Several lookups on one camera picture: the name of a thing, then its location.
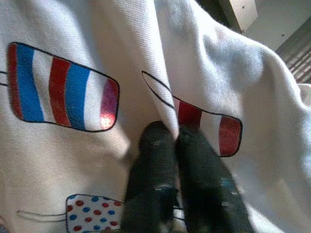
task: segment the white fabric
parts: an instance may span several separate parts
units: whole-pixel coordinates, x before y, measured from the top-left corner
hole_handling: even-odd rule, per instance
[[[21,121],[0,85],[0,216],[10,233],[67,232],[64,221],[31,221],[17,211],[63,214],[73,194],[122,200],[127,155],[137,154],[146,125],[161,119],[178,136],[175,110],[142,71],[174,96],[242,121],[240,149],[224,162],[257,232],[310,232],[311,86],[300,89],[273,51],[218,24],[193,0],[3,0],[0,9],[0,71],[17,41],[120,85],[117,122],[99,133]],[[47,81],[42,66],[36,80]],[[149,81],[173,103],[167,88]],[[207,138],[215,135],[219,121],[203,122],[212,129]]]
[[[222,117],[219,115],[211,115],[202,113],[201,118],[201,129],[205,132],[206,137],[210,145],[216,151],[217,154],[220,154],[219,151],[219,137],[218,137],[218,129],[220,125]]]
[[[49,95],[51,67],[52,57],[35,50],[33,58],[34,81],[38,90],[43,117],[45,121],[55,123]]]
[[[84,122],[87,130],[101,129],[101,104],[107,78],[91,71],[86,83],[86,99],[84,105]]]

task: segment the red dot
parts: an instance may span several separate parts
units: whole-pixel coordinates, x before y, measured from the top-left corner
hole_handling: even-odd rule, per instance
[[[95,215],[101,215],[101,214],[102,214],[100,210],[94,210],[93,213],[94,213]]]
[[[121,206],[121,202],[119,202],[119,201],[115,201],[114,204],[115,204],[115,206]]]
[[[117,226],[117,224],[118,224],[117,221],[112,221],[112,222],[110,222],[110,225],[111,225],[111,226]]]
[[[72,205],[68,205],[67,206],[67,212],[70,212],[71,210],[73,210],[73,206]]]
[[[76,201],[76,205],[77,206],[83,206],[84,202],[82,200],[78,200],[78,201]]]
[[[73,228],[73,230],[75,231],[75,232],[77,232],[77,231],[79,231],[79,230],[81,230],[82,229],[82,226],[75,226],[74,228]]]
[[[93,219],[92,219],[91,217],[86,217],[86,218],[85,218],[85,221],[86,221],[86,222],[91,222],[92,220],[93,220]]]

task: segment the black outline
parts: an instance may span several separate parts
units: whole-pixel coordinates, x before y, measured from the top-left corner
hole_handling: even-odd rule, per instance
[[[0,74],[6,74],[7,75],[8,73],[0,70]],[[0,83],[0,85],[1,86],[8,86],[8,84],[6,84],[6,83]]]
[[[174,217],[174,218],[176,218],[176,219],[178,219],[178,220],[181,220],[181,221],[185,221],[183,218],[181,218],[181,217]]]
[[[64,61],[70,62],[70,63],[72,63],[72,64],[75,64],[75,65],[77,65],[77,66],[80,66],[80,67],[89,69],[89,70],[91,70],[91,71],[93,71],[93,72],[95,72],[95,73],[98,73],[98,74],[100,74],[100,75],[105,76],[106,78],[109,78],[109,79],[115,81],[116,84],[118,85],[118,98],[117,98],[117,99],[118,99],[118,103],[117,103],[117,109],[116,109],[116,113],[115,113],[116,119],[115,119],[113,125],[112,125],[110,128],[108,128],[108,129],[105,129],[105,130],[95,130],[95,131],[91,131],[91,130],[79,130],[79,129],[75,129],[75,128],[71,127],[71,126],[65,126],[65,125],[61,125],[61,124],[54,123],[54,122],[23,120],[23,119],[19,118],[19,117],[15,114],[15,112],[14,112],[14,110],[13,110],[13,107],[12,107],[12,105],[11,105],[11,110],[12,110],[13,114],[14,114],[18,119],[20,119],[20,120],[22,120],[22,121],[24,121],[24,122],[28,122],[28,123],[47,123],[47,124],[51,124],[51,125],[58,125],[58,126],[62,126],[62,127],[65,127],[65,128],[69,128],[69,129],[73,129],[73,130],[77,130],[77,131],[81,131],[81,132],[88,132],[88,133],[100,133],[100,132],[105,132],[105,131],[111,130],[111,129],[115,126],[115,124],[116,124],[116,122],[117,122],[117,119],[118,119],[119,103],[120,103],[120,85],[119,85],[119,83],[117,82],[117,80],[111,78],[109,75],[106,75],[106,74],[104,74],[104,73],[101,73],[101,72],[99,72],[99,71],[97,71],[97,70],[94,70],[94,69],[92,69],[92,68],[90,68],[90,67],[81,65],[81,64],[79,64],[79,63],[73,62],[73,61],[68,60],[68,59],[66,59],[66,58],[63,58],[63,57],[54,55],[54,54],[52,54],[52,53],[50,53],[50,52],[47,52],[47,51],[38,49],[38,48],[36,48],[36,47],[30,46],[30,45],[27,45],[27,44],[24,44],[24,43],[21,43],[21,42],[14,41],[14,42],[9,43],[9,44],[8,44],[8,47],[7,47],[7,51],[8,51],[8,48],[9,48],[12,44],[23,45],[23,46],[32,48],[32,49],[34,49],[34,50],[43,52],[43,53],[45,53],[45,54],[47,54],[47,55],[50,55],[50,56],[52,56],[52,57],[56,57],[56,58],[62,59],[62,60],[64,60]]]
[[[35,221],[35,222],[63,222],[63,221],[66,221],[67,219],[62,219],[62,220],[37,220],[37,219],[33,219],[33,218],[29,218],[29,217],[26,217],[24,215],[20,215],[19,213],[25,213],[25,214],[30,214],[30,215],[33,215],[33,216],[39,216],[39,217],[53,217],[53,216],[61,216],[61,215],[65,215],[66,214],[58,214],[58,215],[42,215],[42,214],[37,214],[37,213],[33,213],[33,212],[28,212],[28,211],[23,211],[23,210],[18,210],[16,211],[16,214],[21,217],[21,218],[24,218],[24,219],[27,219],[27,220],[31,220],[31,221]]]
[[[169,91],[170,93],[172,93],[171,90],[170,90],[161,80],[155,78],[154,76],[152,76],[151,74],[147,73],[146,71],[143,71],[143,70],[141,71],[142,77],[143,77],[145,83],[147,84],[147,86],[149,87],[149,89],[152,91],[152,93],[154,93],[154,95],[155,95],[162,103],[166,104],[167,106],[169,106],[170,108],[172,108],[172,109],[175,110],[175,108],[174,108],[173,105],[171,105],[170,103],[167,103],[164,99],[162,99],[162,98],[149,86],[149,84],[147,83],[147,81],[146,81],[146,79],[145,79],[145,77],[144,77],[144,73],[147,74],[147,75],[148,75],[149,77],[151,77],[152,79],[156,80],[156,81],[157,81],[158,83],[160,83],[163,87],[165,87],[166,89],[168,89],[168,91]]]
[[[243,134],[243,123],[242,123],[242,121],[241,121],[240,119],[238,119],[238,118],[236,118],[236,117],[234,117],[234,116],[229,116],[229,115],[227,115],[227,114],[209,112],[209,111],[206,111],[206,110],[204,110],[204,109],[202,109],[202,108],[199,108],[199,107],[197,107],[197,106],[195,106],[195,105],[193,105],[193,104],[191,104],[191,103],[188,103],[188,102],[186,102],[186,101],[183,101],[182,99],[180,99],[180,98],[174,96],[174,95],[172,94],[172,91],[169,89],[169,87],[167,87],[161,80],[157,79],[156,77],[154,77],[153,75],[149,74],[149,73],[146,72],[146,71],[143,71],[143,70],[142,70],[141,73],[142,73],[142,76],[143,76],[144,81],[145,81],[146,84],[147,84],[147,82],[146,82],[145,77],[144,77],[144,75],[143,75],[144,73],[147,74],[147,75],[149,75],[152,79],[154,79],[155,81],[157,81],[157,82],[160,83],[161,85],[163,85],[163,87],[165,87],[165,88],[171,93],[171,95],[173,96],[173,98],[175,98],[175,99],[177,99],[177,100],[179,100],[179,101],[182,101],[182,102],[184,102],[184,103],[186,103],[186,104],[189,104],[189,105],[191,105],[192,107],[195,107],[195,108],[201,110],[202,112],[205,112],[205,113],[208,113],[208,114],[218,115],[218,116],[223,116],[223,117],[229,117],[229,118],[236,119],[236,120],[239,122],[240,127],[241,127],[241,131],[240,131],[240,135],[239,135],[238,147],[237,147],[236,151],[235,151],[233,154],[227,155],[227,156],[226,156],[226,155],[220,155],[220,157],[222,157],[222,158],[231,157],[231,156],[235,155],[235,154],[240,150],[240,145],[241,145],[241,142],[242,142],[242,134]],[[147,84],[147,86],[148,86],[148,87],[150,88],[150,90],[155,94],[155,96],[157,96],[157,97],[159,98],[160,101],[162,101],[162,102],[165,103],[166,105],[172,107],[169,103],[167,103],[167,102],[165,102],[163,99],[161,99],[161,97],[159,97],[159,95],[158,95],[157,93],[155,93],[154,90],[152,90],[151,87],[150,87],[148,84]]]

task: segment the blue dot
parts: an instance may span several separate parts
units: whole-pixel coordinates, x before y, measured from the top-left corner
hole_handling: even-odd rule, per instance
[[[71,195],[68,197],[68,199],[74,199],[76,197],[76,195]]]
[[[91,209],[90,209],[89,207],[84,207],[82,210],[83,210],[83,212],[86,212],[86,213],[87,213],[87,212],[90,211]]]
[[[226,187],[226,188],[228,188],[230,190],[234,190],[235,189],[234,183],[231,182],[228,179],[225,179],[225,178],[221,179],[221,186],[224,186],[224,187]]]
[[[98,197],[93,197],[93,198],[92,198],[92,201],[93,201],[93,202],[97,202],[98,200],[99,200]]]
[[[94,226],[94,230],[99,230],[101,227],[100,226],[98,226],[98,225],[95,225]]]
[[[69,216],[69,219],[70,219],[70,220],[75,220],[76,218],[77,218],[77,215],[70,215],[70,216]]]

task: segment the polka dot popsicle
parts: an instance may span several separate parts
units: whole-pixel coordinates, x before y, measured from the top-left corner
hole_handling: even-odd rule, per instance
[[[120,228],[123,203],[105,197],[71,195],[66,200],[69,233],[105,232]]]

